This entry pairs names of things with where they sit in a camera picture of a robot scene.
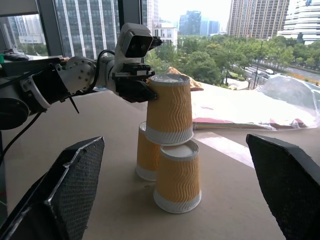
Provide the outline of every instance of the white cup rim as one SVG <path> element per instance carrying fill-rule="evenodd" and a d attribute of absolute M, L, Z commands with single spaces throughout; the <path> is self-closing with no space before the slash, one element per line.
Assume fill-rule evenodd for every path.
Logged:
<path fill-rule="evenodd" d="M 198 145 L 192 141 L 189 140 L 186 143 L 182 144 L 182 145 L 187 145 L 191 150 L 192 150 L 192 154 L 187 155 L 187 156 L 172 156 L 169 155 L 165 152 L 165 148 L 170 148 L 173 146 L 161 146 L 160 147 L 160 153 L 167 159 L 173 160 L 173 161 L 177 161 L 177 162 L 186 162 L 186 161 L 192 161 L 193 159 L 195 159 L 197 157 L 197 155 L 199 154 L 199 147 Z"/>

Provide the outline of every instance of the car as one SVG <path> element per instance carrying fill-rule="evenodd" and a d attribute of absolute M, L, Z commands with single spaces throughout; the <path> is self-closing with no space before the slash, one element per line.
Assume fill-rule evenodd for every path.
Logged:
<path fill-rule="evenodd" d="M 267 74 L 274 74 L 275 73 L 272 69 L 267 69 L 267 70 L 265 70 L 265 72 Z"/>

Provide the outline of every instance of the stacked cups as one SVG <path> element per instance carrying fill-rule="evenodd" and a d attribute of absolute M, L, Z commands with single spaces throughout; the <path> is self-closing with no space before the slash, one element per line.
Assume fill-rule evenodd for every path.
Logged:
<path fill-rule="evenodd" d="M 157 100 L 148 102 L 146 123 L 140 125 L 136 171 L 147 180 L 154 179 L 156 171 L 153 196 L 160 208 L 186 213 L 201 201 L 199 149 L 190 140 L 190 79 L 177 74 L 157 75 L 149 87 L 157 93 Z"/>

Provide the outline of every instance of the sky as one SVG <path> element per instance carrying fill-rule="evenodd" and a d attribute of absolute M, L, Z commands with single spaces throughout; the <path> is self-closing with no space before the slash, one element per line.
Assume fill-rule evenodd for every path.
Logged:
<path fill-rule="evenodd" d="M 179 21 L 187 11 L 200 11 L 201 15 L 227 26 L 231 0 L 158 0 L 159 16 L 167 21 Z"/>

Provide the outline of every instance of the black cable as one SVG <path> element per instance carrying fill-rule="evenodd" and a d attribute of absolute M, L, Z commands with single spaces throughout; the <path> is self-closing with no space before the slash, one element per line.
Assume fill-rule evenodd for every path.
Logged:
<path fill-rule="evenodd" d="M 3 150 L 3 152 L 1 152 L 1 156 L 0 156 L 0 166 L 2 164 L 2 162 L 4 161 L 4 157 L 7 153 L 7 151 L 9 150 L 9 148 L 12 146 L 12 144 L 15 143 L 15 141 L 22 135 L 25 133 L 25 131 L 27 131 L 34 123 L 35 121 L 40 117 L 42 112 L 39 112 L 35 115 L 35 117 L 31 120 L 31 122 L 24 128 L 21 130 L 21 132 L 18 133 L 17 136 L 15 136 L 11 142 L 9 142 L 9 144 L 5 147 L 5 149 Z"/>
<path fill-rule="evenodd" d="M 115 55 L 115 52 L 114 52 L 114 51 L 111 51 L 111 50 L 102 50 L 102 51 L 99 53 L 99 56 L 98 56 L 98 58 L 97 58 L 97 60 L 96 60 L 95 75 L 94 75 L 94 79 L 93 79 L 92 84 L 90 85 L 90 87 L 88 87 L 88 89 L 87 89 L 86 91 L 76 93 L 76 94 L 73 95 L 72 97 L 86 95 L 86 94 L 88 94 L 89 92 L 91 92 L 91 91 L 94 89 L 95 85 L 97 84 L 98 77 L 99 77 L 101 57 L 103 56 L 103 54 L 107 54 L 107 53 L 108 53 L 108 54 Z"/>
<path fill-rule="evenodd" d="M 42 71 L 42 70 L 43 70 L 43 68 L 41 68 L 41 69 L 36 69 L 36 70 L 30 71 L 30 72 L 28 72 L 28 73 L 26 73 L 26 74 L 24 74 L 24 75 L 21 75 L 21 76 L 13 79 L 13 80 L 11 80 L 11 81 L 8 81 L 8 82 L 5 82 L 5 83 L 3 83 L 3 84 L 0 84 L 0 89 L 3 89 L 3 88 L 8 87 L 8 86 L 10 86 L 10 85 L 12 85 L 12 84 L 15 84 L 15 83 L 17 83 L 17 82 L 19 82 L 19 81 L 21 81 L 21 80 L 23 80 L 23 79 L 26 79 L 27 77 L 29 77 L 29 76 L 31 76 L 31 75 L 33 75 L 33 74 L 36 74 L 36 73 Z"/>

